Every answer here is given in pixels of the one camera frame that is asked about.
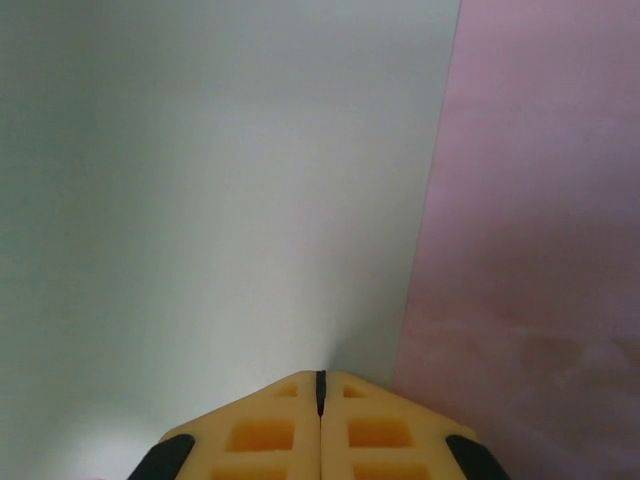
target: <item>white surface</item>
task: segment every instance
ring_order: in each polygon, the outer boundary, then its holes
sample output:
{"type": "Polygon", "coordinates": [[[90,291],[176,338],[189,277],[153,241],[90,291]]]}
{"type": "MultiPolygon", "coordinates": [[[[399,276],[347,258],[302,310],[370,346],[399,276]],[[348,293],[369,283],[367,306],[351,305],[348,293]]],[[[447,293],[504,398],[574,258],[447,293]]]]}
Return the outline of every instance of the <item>white surface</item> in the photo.
{"type": "Polygon", "coordinates": [[[297,370],[388,383],[457,2],[16,5],[2,478],[124,478],[297,370]]]}

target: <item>pinkish surface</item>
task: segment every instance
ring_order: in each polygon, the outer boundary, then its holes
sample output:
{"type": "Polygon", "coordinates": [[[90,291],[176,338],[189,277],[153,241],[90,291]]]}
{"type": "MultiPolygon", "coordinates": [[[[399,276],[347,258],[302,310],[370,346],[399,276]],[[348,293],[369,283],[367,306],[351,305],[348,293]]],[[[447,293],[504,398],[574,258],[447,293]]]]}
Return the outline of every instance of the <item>pinkish surface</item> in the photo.
{"type": "Polygon", "coordinates": [[[640,479],[640,2],[467,0],[395,388],[516,479],[640,479]]]}

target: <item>rectangular hole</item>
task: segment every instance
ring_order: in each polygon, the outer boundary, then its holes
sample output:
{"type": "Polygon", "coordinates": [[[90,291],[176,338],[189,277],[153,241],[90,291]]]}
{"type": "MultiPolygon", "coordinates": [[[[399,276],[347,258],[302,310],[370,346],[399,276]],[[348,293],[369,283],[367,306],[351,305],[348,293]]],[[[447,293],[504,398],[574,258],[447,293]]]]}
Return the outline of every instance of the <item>rectangular hole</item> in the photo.
{"type": "Polygon", "coordinates": [[[227,442],[228,452],[291,450],[295,422],[286,419],[250,419],[238,422],[227,442]]]}
{"type": "Polygon", "coordinates": [[[227,467],[213,472],[211,480],[286,480],[285,467],[227,467]]]}
{"type": "Polygon", "coordinates": [[[393,417],[354,418],[349,421],[349,446],[369,448],[412,447],[407,423],[393,417]]]}
{"type": "Polygon", "coordinates": [[[355,480],[431,480],[425,465],[367,463],[353,466],[355,480]]]}
{"type": "Polygon", "coordinates": [[[297,397],[298,386],[295,383],[285,385],[276,392],[276,397],[297,397]]]}
{"type": "Polygon", "coordinates": [[[346,386],[344,387],[344,389],[342,390],[342,396],[345,398],[363,398],[365,395],[364,393],[356,390],[353,387],[350,386],[346,386]]]}

